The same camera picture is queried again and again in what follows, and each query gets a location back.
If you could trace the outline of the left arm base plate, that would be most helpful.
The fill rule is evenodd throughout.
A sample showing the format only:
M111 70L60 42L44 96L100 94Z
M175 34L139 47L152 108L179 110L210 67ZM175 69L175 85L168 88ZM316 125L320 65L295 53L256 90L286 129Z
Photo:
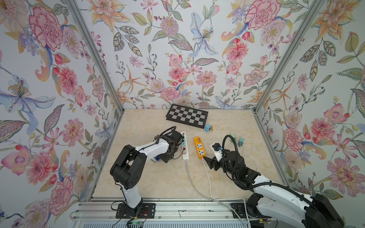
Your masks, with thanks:
M116 212L116 219L153 219L155 218L156 204L142 203L132 209L125 203L120 203Z

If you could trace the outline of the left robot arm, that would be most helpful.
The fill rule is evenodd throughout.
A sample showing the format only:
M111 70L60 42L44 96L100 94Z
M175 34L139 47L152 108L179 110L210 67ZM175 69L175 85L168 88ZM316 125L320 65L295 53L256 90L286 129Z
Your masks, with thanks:
M110 175L115 184L120 186L125 204L129 208L136 209L142 204L143 199L137 184L142 177L146 162L158 157L159 160L168 163L173 160L184 141L185 133L172 130L169 133L157 135L151 143L146 145L133 147L128 144L122 149L110 168Z

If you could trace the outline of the blue electric shaver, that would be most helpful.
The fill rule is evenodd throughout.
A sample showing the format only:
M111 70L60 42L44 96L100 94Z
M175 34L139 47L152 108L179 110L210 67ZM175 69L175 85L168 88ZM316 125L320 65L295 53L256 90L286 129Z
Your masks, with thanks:
M153 161L153 162L158 162L158 161L160 161L160 158L159 158L159 156L156 156L156 157L153 157L153 158L151 159L151 161Z

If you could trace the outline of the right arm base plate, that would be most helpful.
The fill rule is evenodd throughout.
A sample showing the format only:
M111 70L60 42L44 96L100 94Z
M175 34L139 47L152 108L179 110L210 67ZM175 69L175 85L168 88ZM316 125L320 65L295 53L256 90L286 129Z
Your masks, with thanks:
M240 216L240 218L246 217L246 214L248 215L249 218L257 217L256 208L250 204L231 203L230 206L236 211L236 213Z

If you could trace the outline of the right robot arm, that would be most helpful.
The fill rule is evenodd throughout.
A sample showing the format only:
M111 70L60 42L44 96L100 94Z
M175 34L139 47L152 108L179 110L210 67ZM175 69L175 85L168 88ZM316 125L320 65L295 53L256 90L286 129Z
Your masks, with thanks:
M296 228L343 228L344 220L329 199L311 196L275 183L246 166L236 151L220 150L204 158L210 169L222 170L234 184L252 195L246 201L248 215L271 217Z

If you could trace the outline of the teal USB charger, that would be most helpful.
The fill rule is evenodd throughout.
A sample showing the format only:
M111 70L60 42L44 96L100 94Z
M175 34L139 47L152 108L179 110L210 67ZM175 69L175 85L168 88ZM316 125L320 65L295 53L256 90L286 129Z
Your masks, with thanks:
M240 138L239 141L238 141L238 146L242 147L243 144L244 144L244 141L245 141L244 138Z

